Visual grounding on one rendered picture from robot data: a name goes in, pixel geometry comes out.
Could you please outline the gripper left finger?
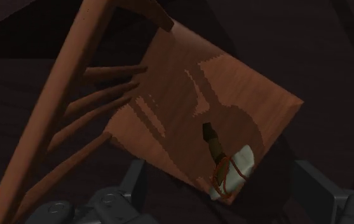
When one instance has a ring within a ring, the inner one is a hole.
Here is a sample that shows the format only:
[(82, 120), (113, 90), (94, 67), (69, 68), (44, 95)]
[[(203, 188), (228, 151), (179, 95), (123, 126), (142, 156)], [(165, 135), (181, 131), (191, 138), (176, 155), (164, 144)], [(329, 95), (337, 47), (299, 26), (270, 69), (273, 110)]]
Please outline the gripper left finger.
[(81, 207), (64, 200), (43, 204), (24, 224), (158, 224), (142, 212), (146, 192), (146, 162), (136, 159), (119, 186), (96, 191)]

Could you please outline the brown wooden chair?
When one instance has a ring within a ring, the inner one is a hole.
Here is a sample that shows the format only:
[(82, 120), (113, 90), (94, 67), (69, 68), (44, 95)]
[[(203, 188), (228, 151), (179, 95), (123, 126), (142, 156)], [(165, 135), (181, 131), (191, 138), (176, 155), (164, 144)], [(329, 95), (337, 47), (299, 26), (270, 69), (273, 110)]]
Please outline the brown wooden chair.
[(34, 0), (0, 22), (0, 224), (38, 207), (87, 204), (143, 159), (210, 198), (215, 169), (202, 125), (226, 155), (254, 154), (247, 182), (302, 100), (201, 31), (220, 31), (205, 3), (194, 29), (157, 0)]

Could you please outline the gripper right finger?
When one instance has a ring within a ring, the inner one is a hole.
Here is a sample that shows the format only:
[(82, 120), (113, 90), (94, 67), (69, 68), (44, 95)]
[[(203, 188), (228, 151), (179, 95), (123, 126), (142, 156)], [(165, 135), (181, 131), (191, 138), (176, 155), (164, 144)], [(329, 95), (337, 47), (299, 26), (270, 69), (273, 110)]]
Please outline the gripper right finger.
[(354, 190), (338, 187), (305, 160), (293, 163), (291, 194), (315, 224), (354, 224)]

